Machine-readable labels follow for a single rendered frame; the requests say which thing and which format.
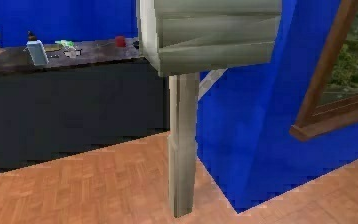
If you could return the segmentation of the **pale blue soap bottle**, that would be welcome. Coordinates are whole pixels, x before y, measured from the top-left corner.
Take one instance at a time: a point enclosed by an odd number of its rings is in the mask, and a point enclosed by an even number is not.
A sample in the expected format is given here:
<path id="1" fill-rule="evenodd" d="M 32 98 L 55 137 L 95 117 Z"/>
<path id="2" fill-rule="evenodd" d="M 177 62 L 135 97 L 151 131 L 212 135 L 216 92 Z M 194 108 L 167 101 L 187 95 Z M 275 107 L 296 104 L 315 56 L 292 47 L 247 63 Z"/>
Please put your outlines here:
<path id="1" fill-rule="evenodd" d="M 49 60 L 43 43 L 31 31 L 27 32 L 27 38 L 26 49 L 30 53 L 33 64 L 35 66 L 47 65 Z"/>

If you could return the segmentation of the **black kitchen counter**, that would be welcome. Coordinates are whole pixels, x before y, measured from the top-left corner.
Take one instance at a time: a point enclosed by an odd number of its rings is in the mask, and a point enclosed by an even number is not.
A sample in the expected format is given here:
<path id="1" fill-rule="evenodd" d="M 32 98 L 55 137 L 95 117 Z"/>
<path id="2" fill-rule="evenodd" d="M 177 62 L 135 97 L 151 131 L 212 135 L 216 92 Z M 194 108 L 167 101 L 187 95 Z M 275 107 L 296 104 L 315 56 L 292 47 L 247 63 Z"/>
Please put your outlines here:
<path id="1" fill-rule="evenodd" d="M 165 132 L 168 81 L 129 38 L 77 43 L 80 55 L 33 64 L 0 51 L 0 173 Z"/>

